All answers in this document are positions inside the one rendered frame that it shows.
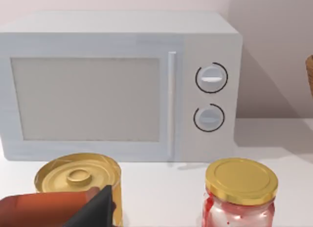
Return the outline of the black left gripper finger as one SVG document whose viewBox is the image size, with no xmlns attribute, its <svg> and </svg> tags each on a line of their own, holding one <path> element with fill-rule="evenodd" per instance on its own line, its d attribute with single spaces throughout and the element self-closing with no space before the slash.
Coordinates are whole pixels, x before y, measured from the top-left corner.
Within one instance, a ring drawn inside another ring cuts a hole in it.
<svg viewBox="0 0 313 227">
<path fill-rule="evenodd" d="M 113 227 L 112 186 L 106 185 L 62 227 Z"/>
</svg>

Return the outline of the gold can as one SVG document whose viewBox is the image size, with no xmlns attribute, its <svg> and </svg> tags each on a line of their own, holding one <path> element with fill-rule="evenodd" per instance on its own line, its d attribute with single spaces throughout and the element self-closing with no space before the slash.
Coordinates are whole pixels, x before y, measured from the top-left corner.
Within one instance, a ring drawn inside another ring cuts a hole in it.
<svg viewBox="0 0 313 227">
<path fill-rule="evenodd" d="M 112 186 L 116 205 L 113 224 L 123 227 L 121 168 L 110 157 L 96 153 L 76 153 L 59 157 L 44 165 L 36 174 L 37 192 L 86 191 L 91 187 Z"/>
</svg>

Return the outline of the red-brown box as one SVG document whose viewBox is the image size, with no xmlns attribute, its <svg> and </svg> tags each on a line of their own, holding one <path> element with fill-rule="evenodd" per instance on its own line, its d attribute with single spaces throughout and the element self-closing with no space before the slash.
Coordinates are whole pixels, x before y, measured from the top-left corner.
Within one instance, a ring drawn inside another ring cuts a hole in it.
<svg viewBox="0 0 313 227">
<path fill-rule="evenodd" d="M 62 227 L 100 188 L 82 192 L 47 192 L 0 200 L 0 227 Z"/>
</svg>

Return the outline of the pale microwave oven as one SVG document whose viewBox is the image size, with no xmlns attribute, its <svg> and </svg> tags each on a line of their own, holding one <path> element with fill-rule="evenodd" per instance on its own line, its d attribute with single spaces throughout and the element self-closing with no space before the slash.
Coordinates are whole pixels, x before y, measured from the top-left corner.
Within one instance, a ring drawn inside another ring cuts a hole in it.
<svg viewBox="0 0 313 227">
<path fill-rule="evenodd" d="M 0 26 L 0 137 L 8 160 L 100 153 L 116 161 L 169 161 L 168 52 L 176 51 L 173 161 L 232 154 L 243 39 L 209 11 L 48 11 Z M 223 65 L 218 93 L 199 68 Z M 206 133 L 197 108 L 220 106 Z"/>
</svg>

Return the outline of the glass jar with gold lid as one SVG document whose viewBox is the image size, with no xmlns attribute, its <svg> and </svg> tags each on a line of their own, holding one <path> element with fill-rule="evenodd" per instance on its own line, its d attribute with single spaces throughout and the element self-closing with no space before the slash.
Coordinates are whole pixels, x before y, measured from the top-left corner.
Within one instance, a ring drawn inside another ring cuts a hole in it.
<svg viewBox="0 0 313 227">
<path fill-rule="evenodd" d="M 278 178 L 250 159 L 226 158 L 209 164 L 201 227 L 272 227 Z"/>
</svg>

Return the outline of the small microwave knob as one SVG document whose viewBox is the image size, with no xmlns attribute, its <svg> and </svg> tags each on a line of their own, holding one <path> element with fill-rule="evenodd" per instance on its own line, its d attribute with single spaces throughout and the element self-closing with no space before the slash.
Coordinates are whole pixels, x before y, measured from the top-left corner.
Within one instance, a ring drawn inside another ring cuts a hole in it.
<svg viewBox="0 0 313 227">
<path fill-rule="evenodd" d="M 203 132 L 211 133 L 222 127 L 225 121 L 223 109 L 216 104 L 197 108 L 193 115 L 195 126 Z"/>
</svg>

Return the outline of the large microwave knob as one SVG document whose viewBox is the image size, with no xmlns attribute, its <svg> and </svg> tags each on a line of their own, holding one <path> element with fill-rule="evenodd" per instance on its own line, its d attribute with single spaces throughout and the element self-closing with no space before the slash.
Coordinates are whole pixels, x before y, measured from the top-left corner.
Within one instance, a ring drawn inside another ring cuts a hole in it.
<svg viewBox="0 0 313 227">
<path fill-rule="evenodd" d="M 228 82 L 228 72 L 219 63 L 199 68 L 195 76 L 196 85 L 204 93 L 218 93 Z"/>
</svg>

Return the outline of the brown wicker basket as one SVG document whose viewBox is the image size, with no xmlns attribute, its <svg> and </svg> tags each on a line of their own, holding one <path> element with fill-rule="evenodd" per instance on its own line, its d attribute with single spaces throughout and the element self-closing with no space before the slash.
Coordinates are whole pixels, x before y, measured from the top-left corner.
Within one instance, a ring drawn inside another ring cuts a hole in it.
<svg viewBox="0 0 313 227">
<path fill-rule="evenodd" d="M 313 98 L 313 55 L 310 55 L 306 61 L 306 70 L 308 75 L 308 82 L 310 86 L 311 96 Z"/>
</svg>

